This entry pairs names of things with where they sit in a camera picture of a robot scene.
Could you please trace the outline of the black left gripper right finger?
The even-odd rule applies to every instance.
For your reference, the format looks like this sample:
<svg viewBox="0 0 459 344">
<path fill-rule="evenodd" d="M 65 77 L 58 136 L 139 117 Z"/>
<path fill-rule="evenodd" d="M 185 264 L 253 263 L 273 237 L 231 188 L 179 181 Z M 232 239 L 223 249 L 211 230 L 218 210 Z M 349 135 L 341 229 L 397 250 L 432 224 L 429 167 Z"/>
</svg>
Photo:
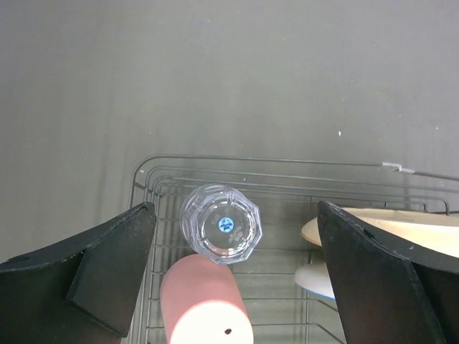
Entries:
<svg viewBox="0 0 459 344">
<path fill-rule="evenodd" d="M 329 201 L 318 232 L 348 343 L 457 343 L 458 258 Z"/>
</svg>

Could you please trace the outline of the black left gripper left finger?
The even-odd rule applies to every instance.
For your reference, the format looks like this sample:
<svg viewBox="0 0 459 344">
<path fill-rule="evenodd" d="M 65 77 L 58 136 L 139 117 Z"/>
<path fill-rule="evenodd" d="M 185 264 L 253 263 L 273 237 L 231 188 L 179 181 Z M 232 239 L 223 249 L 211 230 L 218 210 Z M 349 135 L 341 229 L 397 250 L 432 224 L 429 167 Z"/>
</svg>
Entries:
<svg viewBox="0 0 459 344">
<path fill-rule="evenodd" d="M 156 225 L 143 202 L 1 263 L 2 343 L 120 343 L 128 335 Z"/>
</svg>

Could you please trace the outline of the white plate with red pattern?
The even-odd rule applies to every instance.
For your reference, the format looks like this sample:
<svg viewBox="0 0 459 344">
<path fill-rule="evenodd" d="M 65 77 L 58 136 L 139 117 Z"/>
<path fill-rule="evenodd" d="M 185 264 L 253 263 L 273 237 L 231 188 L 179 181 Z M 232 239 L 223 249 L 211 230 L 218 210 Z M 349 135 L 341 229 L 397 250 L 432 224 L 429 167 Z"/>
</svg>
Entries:
<svg viewBox="0 0 459 344">
<path fill-rule="evenodd" d="M 325 262 L 306 264 L 298 268 L 294 275 L 294 281 L 299 287 L 313 294 L 331 300 L 335 299 Z"/>
</svg>

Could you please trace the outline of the pink plastic cup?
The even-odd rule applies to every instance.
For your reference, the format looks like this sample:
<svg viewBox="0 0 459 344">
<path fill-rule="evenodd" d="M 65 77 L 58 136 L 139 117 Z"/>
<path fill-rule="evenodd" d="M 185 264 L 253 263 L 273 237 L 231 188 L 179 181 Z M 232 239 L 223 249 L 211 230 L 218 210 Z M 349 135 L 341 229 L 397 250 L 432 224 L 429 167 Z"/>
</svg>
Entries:
<svg viewBox="0 0 459 344">
<path fill-rule="evenodd" d="M 167 343 L 253 343 L 254 333 L 227 265 L 190 254 L 166 273 L 160 288 Z"/>
</svg>

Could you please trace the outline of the clear faceted drinking glass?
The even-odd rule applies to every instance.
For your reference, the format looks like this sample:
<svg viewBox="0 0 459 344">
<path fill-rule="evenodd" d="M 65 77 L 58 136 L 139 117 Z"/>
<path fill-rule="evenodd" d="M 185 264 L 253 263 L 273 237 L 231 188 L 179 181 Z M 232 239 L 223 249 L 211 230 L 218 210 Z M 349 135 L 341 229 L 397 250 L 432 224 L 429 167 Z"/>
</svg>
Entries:
<svg viewBox="0 0 459 344">
<path fill-rule="evenodd" d="M 226 185 L 193 190 L 181 206 L 179 225 L 187 244 L 218 265 L 247 260 L 262 238 L 259 207 Z"/>
</svg>

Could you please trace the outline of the beige wooden plate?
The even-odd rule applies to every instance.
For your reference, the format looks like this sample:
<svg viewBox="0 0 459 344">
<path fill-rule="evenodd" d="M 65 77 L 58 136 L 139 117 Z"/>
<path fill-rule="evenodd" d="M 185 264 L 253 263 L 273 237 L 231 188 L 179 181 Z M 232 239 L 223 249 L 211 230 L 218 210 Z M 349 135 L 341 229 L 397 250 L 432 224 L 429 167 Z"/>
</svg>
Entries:
<svg viewBox="0 0 459 344">
<path fill-rule="evenodd" d="M 351 215 L 420 246 L 458 256 L 458 217 L 394 209 L 345 208 Z"/>
</svg>

